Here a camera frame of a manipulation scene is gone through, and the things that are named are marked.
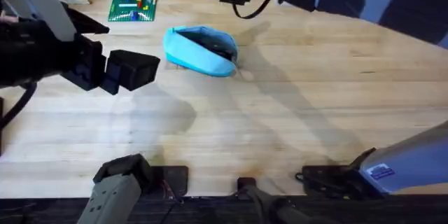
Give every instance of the wire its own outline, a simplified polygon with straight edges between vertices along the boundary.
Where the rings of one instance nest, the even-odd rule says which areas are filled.
[[[245,19],[245,20],[249,20],[249,19],[252,19],[252,18],[258,16],[260,13],[262,13],[262,12],[264,11],[264,9],[266,8],[266,6],[269,4],[270,1],[271,1],[271,0],[265,0],[265,1],[261,4],[261,6],[260,6],[256,11],[254,11],[252,14],[247,15],[247,16],[245,16],[245,17],[242,17],[242,16],[239,14],[238,7],[237,7],[237,5],[236,5],[235,3],[233,3],[232,6],[233,6],[233,11],[235,12],[235,15],[236,15],[238,18],[242,18],[242,19]]]
[[[160,224],[165,223],[165,221],[166,221],[167,218],[168,218],[168,215],[171,213],[171,211],[173,211],[173,208],[174,208],[174,206],[176,206],[176,205],[177,205],[177,202],[173,203],[173,204],[169,207],[168,212],[163,216],[162,220],[160,221]]]
[[[20,87],[25,89],[25,93],[23,93],[22,97],[17,101],[14,107],[6,113],[5,116],[0,118],[0,130],[4,129],[27,105],[31,97],[34,95],[36,91],[37,84],[36,83],[26,83],[21,85]]]

